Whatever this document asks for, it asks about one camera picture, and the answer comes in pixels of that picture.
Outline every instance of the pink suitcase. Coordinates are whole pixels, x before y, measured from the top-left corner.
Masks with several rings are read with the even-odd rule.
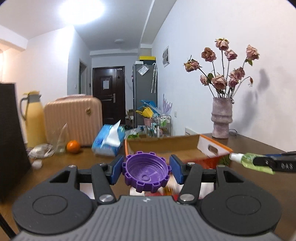
[[[103,126],[102,104],[93,96],[59,98],[45,105],[44,118],[50,144],[55,144],[57,133],[67,123],[66,142],[77,140],[81,146],[91,146]]]

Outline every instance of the blue tissue package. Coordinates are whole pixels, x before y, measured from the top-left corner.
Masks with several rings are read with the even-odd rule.
[[[105,156],[117,156],[117,153],[122,146],[124,136],[125,136],[125,130],[122,126],[119,126],[117,128],[118,137],[120,140],[120,146],[114,147],[107,144],[103,144],[103,140],[107,138],[109,135],[110,129],[113,127],[113,125],[107,125],[105,124],[102,129],[100,130],[99,134],[97,135],[96,139],[94,140],[94,143],[91,147],[91,150],[93,153],[97,155],[105,155]]]

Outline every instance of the purple plastic lid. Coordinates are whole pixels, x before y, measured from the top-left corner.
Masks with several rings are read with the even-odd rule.
[[[126,185],[131,185],[137,192],[155,193],[160,187],[165,187],[170,179],[171,167],[165,163],[163,157],[154,152],[128,155],[122,164],[122,174]]]

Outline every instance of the dark brown door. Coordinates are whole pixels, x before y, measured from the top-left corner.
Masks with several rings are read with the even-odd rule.
[[[103,124],[126,121],[124,66],[93,69],[93,96],[100,99]]]

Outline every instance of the gray refrigerator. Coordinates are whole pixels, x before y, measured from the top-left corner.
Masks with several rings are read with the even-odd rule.
[[[136,113],[143,103],[140,100],[148,100],[154,101],[157,105],[157,85],[156,91],[154,93],[154,85],[153,91],[151,93],[151,86],[153,80],[153,69],[154,65],[148,65],[149,70],[141,75],[139,70],[143,67],[142,64],[134,64],[133,66],[133,116],[134,116],[134,128],[137,128],[138,125],[144,125],[143,117]]]

